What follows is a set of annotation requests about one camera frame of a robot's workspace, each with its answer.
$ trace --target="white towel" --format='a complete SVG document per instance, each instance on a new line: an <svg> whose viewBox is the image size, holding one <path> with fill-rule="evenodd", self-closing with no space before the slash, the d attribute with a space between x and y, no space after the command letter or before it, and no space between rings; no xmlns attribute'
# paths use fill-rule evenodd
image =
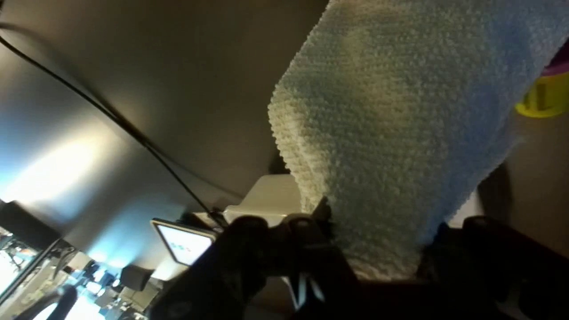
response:
<svg viewBox="0 0 569 320"><path fill-rule="evenodd" d="M331 0L271 124L310 207L376 279L411 277L509 152L516 101L569 35L568 0Z"/></svg>

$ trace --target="black cable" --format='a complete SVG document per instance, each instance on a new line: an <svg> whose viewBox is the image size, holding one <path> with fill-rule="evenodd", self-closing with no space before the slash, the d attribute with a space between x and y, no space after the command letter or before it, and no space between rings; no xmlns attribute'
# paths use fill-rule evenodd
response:
<svg viewBox="0 0 569 320"><path fill-rule="evenodd" d="M189 191L194 200L223 227L228 225L228 222L225 220L225 216L218 211L212 211L200 197L198 193L175 172L175 168L164 159L164 156L161 154L161 149L148 140L138 127L134 127L122 113L118 113L116 110L106 106L104 103L97 101L95 97L91 97L90 94L86 94L82 88L75 87L72 81L68 81L66 78L63 78L61 74L54 72L50 67L43 65L42 62L38 62L36 58L29 56L27 53L24 53L22 49L18 49L15 44L11 44L8 39L4 39L0 35L0 42L11 49L15 55L18 55L20 58L27 60L29 63L36 65L38 69L45 71L47 74L50 74L52 78L56 78L58 81L61 81L63 85L66 85L68 88L72 88L75 94L79 94L81 97L84 97L86 101L90 101L93 106L97 106L100 111L104 111L109 119L113 119L118 126L122 126L127 133L130 133L145 149L148 149L159 161L161 165L182 184L182 188L186 191Z"/></svg>

